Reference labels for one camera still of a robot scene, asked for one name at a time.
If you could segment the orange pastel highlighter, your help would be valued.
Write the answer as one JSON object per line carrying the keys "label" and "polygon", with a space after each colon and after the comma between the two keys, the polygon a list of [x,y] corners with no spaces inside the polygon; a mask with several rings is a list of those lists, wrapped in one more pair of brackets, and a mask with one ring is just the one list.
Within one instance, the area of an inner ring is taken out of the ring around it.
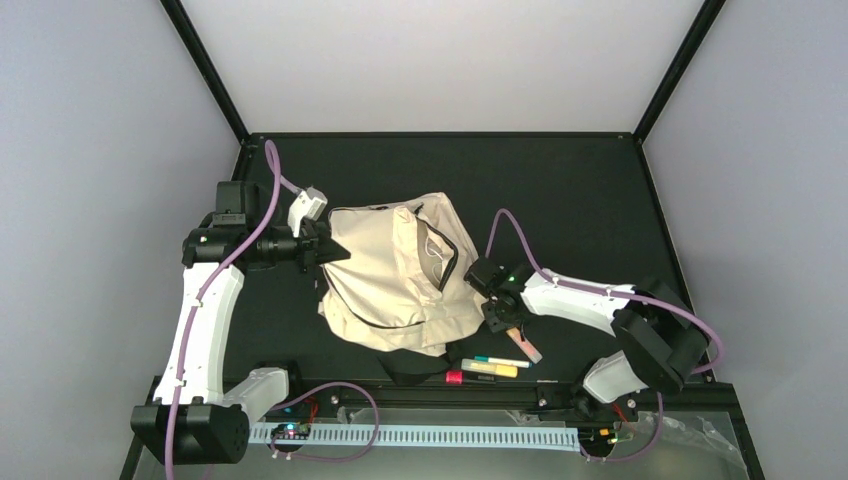
{"label": "orange pastel highlighter", "polygon": [[530,362],[538,364],[543,359],[541,352],[526,338],[519,328],[510,328],[506,331],[506,334],[527,356]]}

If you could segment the yellow highlighter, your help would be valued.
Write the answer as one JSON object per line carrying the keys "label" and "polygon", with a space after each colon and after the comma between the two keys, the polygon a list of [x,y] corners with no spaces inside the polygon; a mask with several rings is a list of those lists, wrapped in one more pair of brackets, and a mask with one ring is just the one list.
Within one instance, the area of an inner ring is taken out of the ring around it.
{"label": "yellow highlighter", "polygon": [[512,365],[503,365],[488,361],[474,359],[463,359],[460,368],[466,372],[485,374],[496,377],[514,379],[518,376],[518,368]]}

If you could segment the beige canvas backpack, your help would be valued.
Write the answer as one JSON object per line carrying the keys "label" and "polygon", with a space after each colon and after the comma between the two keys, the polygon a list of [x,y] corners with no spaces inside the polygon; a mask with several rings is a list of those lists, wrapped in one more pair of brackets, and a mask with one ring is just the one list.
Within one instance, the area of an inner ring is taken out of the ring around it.
{"label": "beige canvas backpack", "polygon": [[[339,338],[376,351],[392,382],[419,385],[452,368],[458,341],[484,322],[484,299],[463,279],[479,255],[443,192],[380,205],[338,207],[332,238],[351,258],[323,265],[318,307]],[[422,269],[424,243],[453,251],[436,286]]]}

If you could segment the pink black highlighter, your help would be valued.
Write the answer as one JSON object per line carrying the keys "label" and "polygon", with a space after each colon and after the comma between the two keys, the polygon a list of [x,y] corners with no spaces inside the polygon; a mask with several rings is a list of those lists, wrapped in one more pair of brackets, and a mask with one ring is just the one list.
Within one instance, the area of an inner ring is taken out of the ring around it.
{"label": "pink black highlighter", "polygon": [[450,370],[445,373],[445,383],[449,385],[495,385],[497,379],[493,375],[483,373]]}

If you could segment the white charger with cable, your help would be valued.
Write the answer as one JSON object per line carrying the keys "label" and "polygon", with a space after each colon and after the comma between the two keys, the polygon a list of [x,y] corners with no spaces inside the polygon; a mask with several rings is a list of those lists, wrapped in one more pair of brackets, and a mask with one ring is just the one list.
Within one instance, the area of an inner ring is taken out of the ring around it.
{"label": "white charger with cable", "polygon": [[453,251],[440,242],[426,239],[423,252],[422,269],[428,278],[438,286],[448,270],[449,262],[453,259]]}

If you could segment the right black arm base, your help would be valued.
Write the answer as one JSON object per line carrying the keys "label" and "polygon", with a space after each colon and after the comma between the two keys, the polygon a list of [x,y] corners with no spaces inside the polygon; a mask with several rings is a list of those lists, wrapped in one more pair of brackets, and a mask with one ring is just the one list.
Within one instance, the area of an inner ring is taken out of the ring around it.
{"label": "right black arm base", "polygon": [[616,446],[635,439],[632,418],[616,401],[603,403],[572,384],[545,383],[537,386],[535,393],[531,415],[575,428],[578,446],[586,457],[604,461]]}

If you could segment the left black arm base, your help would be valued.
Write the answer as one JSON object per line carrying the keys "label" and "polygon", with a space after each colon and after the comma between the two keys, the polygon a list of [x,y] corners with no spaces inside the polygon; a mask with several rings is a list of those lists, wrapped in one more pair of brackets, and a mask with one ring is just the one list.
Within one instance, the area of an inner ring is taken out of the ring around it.
{"label": "left black arm base", "polygon": [[335,415],[339,409],[342,388],[331,386],[314,392],[323,382],[308,380],[297,361],[263,362],[258,367],[281,367],[289,376],[288,396],[278,404],[286,407],[272,410],[250,428],[250,446],[262,445],[280,458],[293,455],[311,439],[315,424]]}

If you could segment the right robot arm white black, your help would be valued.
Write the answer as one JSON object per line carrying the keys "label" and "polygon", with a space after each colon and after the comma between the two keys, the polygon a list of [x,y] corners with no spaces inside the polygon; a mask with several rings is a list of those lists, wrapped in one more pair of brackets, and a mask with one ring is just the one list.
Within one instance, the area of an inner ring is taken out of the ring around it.
{"label": "right robot arm white black", "polygon": [[476,260],[465,282],[483,299],[494,332],[520,329],[533,316],[557,317],[612,337],[617,351],[597,359],[569,392],[572,410],[593,419],[620,397],[649,389],[680,392],[710,340],[664,283],[602,284],[522,264],[508,270]]}

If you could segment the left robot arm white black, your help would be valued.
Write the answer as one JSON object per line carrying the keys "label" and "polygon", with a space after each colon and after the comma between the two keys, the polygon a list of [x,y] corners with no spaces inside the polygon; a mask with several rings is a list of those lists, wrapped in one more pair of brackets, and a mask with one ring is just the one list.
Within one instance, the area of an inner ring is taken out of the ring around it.
{"label": "left robot arm white black", "polygon": [[215,209],[182,245],[183,300],[168,363],[150,401],[134,408],[135,436],[166,468],[234,464],[251,427],[286,399],[286,365],[261,366],[226,388],[223,366],[237,298],[252,268],[292,262],[302,272],[349,252],[320,221],[327,199],[314,187],[298,189],[285,223],[274,222],[280,191],[266,210],[257,184],[224,181]]}

